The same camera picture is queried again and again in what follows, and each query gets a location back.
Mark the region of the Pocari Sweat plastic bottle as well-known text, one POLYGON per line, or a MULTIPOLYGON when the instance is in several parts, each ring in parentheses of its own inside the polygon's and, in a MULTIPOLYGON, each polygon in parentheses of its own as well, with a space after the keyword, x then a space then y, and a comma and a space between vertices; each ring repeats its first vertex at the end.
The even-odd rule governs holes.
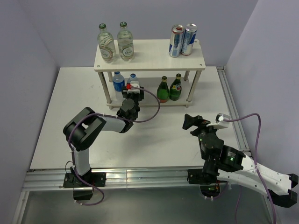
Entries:
POLYGON ((140 83, 138 77, 134 73, 130 74, 130 76, 129 76, 128 80, 127 80, 127 84, 131 84, 131 82, 140 83))
POLYGON ((125 78, 119 71, 114 72, 113 86, 116 98, 118 100, 123 100, 122 88, 125 86, 125 78))

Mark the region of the green glass Perrier bottle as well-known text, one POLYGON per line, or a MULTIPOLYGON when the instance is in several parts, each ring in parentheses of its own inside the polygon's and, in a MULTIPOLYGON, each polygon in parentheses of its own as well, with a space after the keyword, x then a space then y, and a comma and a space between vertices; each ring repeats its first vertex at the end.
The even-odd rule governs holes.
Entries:
POLYGON ((176 74, 175 80, 170 86, 169 99, 172 101, 177 101, 180 98, 182 86, 181 86, 181 74, 176 74))
POLYGON ((165 103, 168 101, 169 88, 167 85, 167 77, 166 76, 163 76, 161 79, 161 83, 157 89, 157 98, 159 99, 160 103, 165 103))

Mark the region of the clear Chang soda water bottle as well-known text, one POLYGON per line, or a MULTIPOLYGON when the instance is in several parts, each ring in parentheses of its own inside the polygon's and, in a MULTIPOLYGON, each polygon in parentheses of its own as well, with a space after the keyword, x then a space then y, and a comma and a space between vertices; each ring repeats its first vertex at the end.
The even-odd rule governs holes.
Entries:
POLYGON ((125 21, 120 22, 120 31, 117 34, 119 54, 124 61, 129 61, 134 56, 133 35, 128 30, 125 21))
POLYGON ((107 31, 105 23, 99 24, 100 33, 98 34, 98 46, 100 49, 101 56, 104 61, 111 63, 115 60, 116 48, 114 44, 114 38, 112 34, 107 31))

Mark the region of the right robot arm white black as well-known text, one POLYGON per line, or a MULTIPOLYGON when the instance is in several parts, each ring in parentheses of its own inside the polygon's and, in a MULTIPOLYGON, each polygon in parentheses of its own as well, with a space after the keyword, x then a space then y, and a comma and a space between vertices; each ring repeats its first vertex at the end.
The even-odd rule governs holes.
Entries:
POLYGON ((192 126, 196 129, 190 134, 199 141, 204 165, 187 171, 187 181, 190 184, 231 182, 268 196, 280 207, 290 208, 297 203, 298 195, 293 191, 299 183, 296 174, 281 174, 255 163, 244 152, 225 145, 224 140, 218 138, 216 132, 229 127, 229 116, 219 113, 213 123, 202 116, 192 117, 186 114, 183 129, 187 130, 192 126))

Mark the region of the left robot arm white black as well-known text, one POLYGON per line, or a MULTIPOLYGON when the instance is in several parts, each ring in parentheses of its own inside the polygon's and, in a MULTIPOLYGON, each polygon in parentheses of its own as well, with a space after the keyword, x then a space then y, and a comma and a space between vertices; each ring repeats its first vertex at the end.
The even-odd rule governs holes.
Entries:
POLYGON ((123 88, 122 95, 125 99, 115 116, 96 113, 90 107, 85 107, 63 128, 63 134, 71 149, 71 174, 79 186, 90 186, 94 183, 89 148, 100 132, 126 133, 134 123, 139 122, 139 102, 144 99, 144 88, 128 84, 123 88))

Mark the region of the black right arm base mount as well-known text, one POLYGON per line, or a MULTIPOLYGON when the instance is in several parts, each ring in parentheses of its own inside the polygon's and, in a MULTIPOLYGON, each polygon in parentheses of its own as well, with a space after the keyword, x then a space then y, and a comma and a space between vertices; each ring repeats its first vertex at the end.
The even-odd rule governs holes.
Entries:
POLYGON ((218 196, 221 192, 220 183, 215 176, 202 174, 201 168, 188 169, 187 181, 189 184, 199 185, 203 196, 218 196))

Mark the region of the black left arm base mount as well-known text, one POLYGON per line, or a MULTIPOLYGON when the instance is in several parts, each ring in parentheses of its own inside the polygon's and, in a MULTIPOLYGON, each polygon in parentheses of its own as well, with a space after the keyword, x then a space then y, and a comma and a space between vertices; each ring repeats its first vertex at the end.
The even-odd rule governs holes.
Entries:
MULTIPOLYGON (((82 180, 95 187, 104 187, 106 183, 105 172, 89 171, 85 175, 80 176, 82 180)), ((93 189, 79 190, 79 188, 87 188, 89 185, 78 179, 74 171, 66 173, 64 177, 63 188, 73 189, 73 199, 79 201, 89 201, 93 196, 93 189)))

